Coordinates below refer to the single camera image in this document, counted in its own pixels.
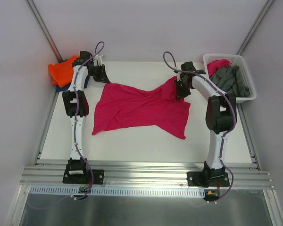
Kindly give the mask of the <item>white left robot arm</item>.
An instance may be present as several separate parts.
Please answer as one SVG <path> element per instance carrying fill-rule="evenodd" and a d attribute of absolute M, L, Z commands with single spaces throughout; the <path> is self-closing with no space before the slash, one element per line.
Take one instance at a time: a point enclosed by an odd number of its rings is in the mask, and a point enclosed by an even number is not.
<path fill-rule="evenodd" d="M 102 58 L 103 55 L 99 50 L 95 54 L 88 51 L 80 52 L 80 57 L 72 64 L 74 73 L 70 86 L 68 90 L 62 92 L 72 131 L 71 154 L 66 165 L 66 176 L 73 176 L 79 183 L 86 182 L 91 172 L 83 153 L 84 124 L 89 114 L 84 86 L 90 76 L 95 82 L 110 83 Z"/>

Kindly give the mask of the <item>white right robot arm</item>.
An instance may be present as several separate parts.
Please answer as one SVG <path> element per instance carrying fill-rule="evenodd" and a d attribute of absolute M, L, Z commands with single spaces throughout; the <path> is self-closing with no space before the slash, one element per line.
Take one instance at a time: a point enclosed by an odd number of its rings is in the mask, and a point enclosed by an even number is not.
<path fill-rule="evenodd" d="M 210 130 L 209 152 L 202 173 L 202 182 L 212 186 L 219 179 L 219 174 L 226 169 L 223 158 L 229 133 L 237 123 L 236 97 L 219 89 L 205 74 L 196 70 L 193 62 L 181 64 L 175 80 L 177 99 L 186 98 L 191 90 L 197 90 L 207 100 L 205 122 Z"/>

